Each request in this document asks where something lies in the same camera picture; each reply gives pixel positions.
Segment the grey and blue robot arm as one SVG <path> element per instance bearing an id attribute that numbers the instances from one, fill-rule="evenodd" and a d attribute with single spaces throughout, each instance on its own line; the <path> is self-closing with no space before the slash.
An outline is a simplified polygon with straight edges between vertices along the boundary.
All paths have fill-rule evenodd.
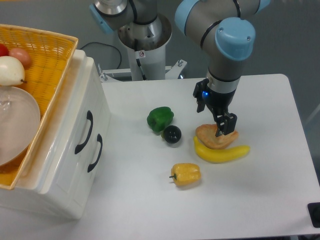
<path id="1" fill-rule="evenodd" d="M 176 9 L 178 29 L 211 58 L 206 78 L 196 84 L 193 95 L 198 112 L 208 108 L 212 113 L 216 136 L 235 130 L 237 116 L 228 107 L 256 38 L 247 17 L 268 5 L 267 0 L 184 0 Z M 165 78 L 172 26 L 155 0 L 96 0 L 89 9 L 106 34 L 117 32 L 134 81 Z"/>

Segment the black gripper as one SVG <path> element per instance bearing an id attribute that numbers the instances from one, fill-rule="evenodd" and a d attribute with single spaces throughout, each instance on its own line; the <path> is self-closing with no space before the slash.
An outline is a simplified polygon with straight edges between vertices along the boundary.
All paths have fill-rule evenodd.
<path id="1" fill-rule="evenodd" d="M 209 87 L 209 79 L 205 78 L 196 83 L 193 97 L 196 98 L 196 112 L 202 112 L 205 107 L 209 109 L 216 122 L 216 137 L 226 136 L 235 131 L 238 117 L 229 112 L 229 105 L 235 95 L 235 90 L 229 93 L 219 93 Z"/>

